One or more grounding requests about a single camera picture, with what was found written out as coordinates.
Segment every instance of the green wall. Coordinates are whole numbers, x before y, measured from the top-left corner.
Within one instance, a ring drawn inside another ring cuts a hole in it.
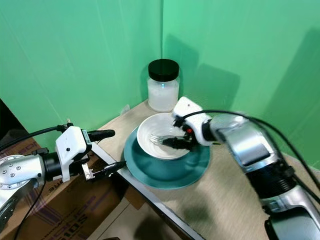
[[[263,118],[320,169],[320,1],[0,0],[0,98],[29,132],[95,129],[147,98],[147,65],[180,95]],[[58,133],[38,141],[54,145]]]
[[[269,121],[320,169],[320,1],[165,0],[162,41],[181,95]]]
[[[96,129],[147,98],[160,0],[0,0],[0,98],[29,132]],[[59,133],[37,138],[53,149]]]

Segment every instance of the metal fork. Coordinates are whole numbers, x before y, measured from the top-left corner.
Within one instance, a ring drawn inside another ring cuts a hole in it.
[[[151,134],[151,136],[149,137],[149,140],[153,144],[162,144],[164,140],[170,139],[170,138],[177,138],[178,140],[184,140],[183,136],[174,136],[174,135],[157,136],[154,134]]]

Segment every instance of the black cable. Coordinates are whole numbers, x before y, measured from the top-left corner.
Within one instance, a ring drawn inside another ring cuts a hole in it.
[[[294,179],[298,182],[298,184],[303,187],[306,192],[313,197],[314,200],[316,200],[316,202],[318,204],[320,204],[320,198],[297,176],[297,175],[293,175]]]
[[[42,194],[42,192],[43,192],[43,190],[44,190],[44,188],[45,188],[46,183],[47,183],[47,181],[45,180],[45,181],[44,181],[44,184],[43,184],[43,186],[42,186],[42,188],[41,188],[41,190],[40,190],[40,192],[39,192],[39,194],[38,194],[38,196],[37,196],[36,199],[34,200],[33,204],[32,204],[31,207],[29,208],[28,212],[25,214],[24,218],[22,219],[22,221],[21,221],[18,229],[17,229],[16,232],[15,232],[14,240],[17,240],[17,239],[18,239],[19,231],[21,230],[21,227],[22,227],[22,225],[24,224],[24,222],[26,221],[29,213],[31,212],[31,210],[34,208],[34,206],[36,205],[37,201],[39,200],[39,198],[40,198],[40,196],[41,196],[41,194]]]
[[[286,138],[286,136],[276,127],[272,126],[270,123],[263,121],[261,119],[252,117],[252,119],[256,120],[259,123],[262,123],[266,126],[268,126],[270,129],[272,129],[273,131],[275,131],[284,141],[285,143],[289,146],[289,148],[293,151],[293,153],[295,154],[295,156],[298,158],[298,160],[302,163],[304,169],[307,171],[307,173],[309,174],[310,178],[312,178],[312,180],[314,181],[315,185],[317,186],[317,188],[320,190],[320,183],[317,179],[317,177],[314,175],[314,173],[311,171],[311,169],[309,168],[308,164],[306,163],[306,161],[303,159],[303,157],[300,155],[300,153],[297,151],[297,149],[292,145],[292,143]]]
[[[35,132],[32,132],[32,133],[29,133],[28,135],[18,137],[17,139],[0,146],[0,152],[2,150],[12,146],[12,145],[15,145],[15,144],[17,144],[17,143],[19,143],[21,141],[26,140],[28,138],[32,138],[32,137],[40,135],[40,134],[44,134],[44,133],[48,133],[48,132],[51,132],[51,131],[58,130],[58,127],[59,126],[48,127],[48,128],[45,128],[45,129],[42,129],[42,130],[39,130],[39,131],[35,131]]]
[[[231,115],[237,115],[237,116],[241,116],[245,119],[248,119],[249,121],[253,122],[254,124],[256,124],[257,126],[259,126],[261,129],[263,129],[265,131],[265,133],[267,134],[268,138],[272,141],[272,143],[274,144],[274,147],[278,150],[278,153],[281,154],[281,151],[278,147],[278,145],[276,144],[276,141],[273,139],[273,137],[269,134],[269,132],[266,130],[266,128],[263,125],[266,125],[267,127],[271,128],[273,131],[275,131],[284,141],[285,143],[289,146],[289,148],[293,151],[293,153],[295,154],[295,156],[298,158],[298,160],[302,163],[304,169],[307,171],[307,173],[309,174],[309,176],[312,178],[313,182],[315,183],[315,185],[317,186],[317,188],[320,190],[320,183],[318,181],[318,179],[316,178],[316,176],[313,174],[313,172],[311,171],[311,169],[309,168],[309,166],[307,165],[306,161],[303,159],[303,157],[299,154],[299,152],[297,151],[297,149],[292,145],[292,143],[285,137],[285,135],[280,132],[280,130],[278,130],[277,128],[275,128],[274,126],[272,126],[270,123],[267,123],[266,121],[263,121],[261,119],[255,118],[255,117],[249,117],[246,116],[244,114],[238,113],[238,112],[233,112],[233,111],[225,111],[225,110],[201,110],[201,111],[195,111],[192,113],[189,113],[187,115],[184,115],[183,117],[181,117],[180,119],[178,119],[178,121],[184,121],[186,118],[191,117],[193,115],[197,115],[197,114],[204,114],[204,113],[223,113],[223,114],[231,114]]]

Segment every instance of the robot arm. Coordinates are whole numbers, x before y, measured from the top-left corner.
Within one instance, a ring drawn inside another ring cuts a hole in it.
[[[180,119],[201,110],[182,97],[173,116]],[[263,210],[270,215],[265,223],[270,239],[320,239],[319,211],[263,129],[242,116],[219,114],[211,118],[205,113],[184,119],[182,129],[192,129],[188,132],[193,132],[201,145],[210,146],[217,140],[227,145],[255,189]]]
[[[45,181],[70,180],[70,176],[84,173],[85,179],[96,180],[116,172],[124,162],[116,162],[98,172],[88,168],[87,153],[91,150],[91,141],[113,137],[115,131],[102,130],[87,132],[72,123],[55,141],[56,152],[49,153],[41,148],[31,155],[11,155],[0,159],[0,233],[21,198]]]

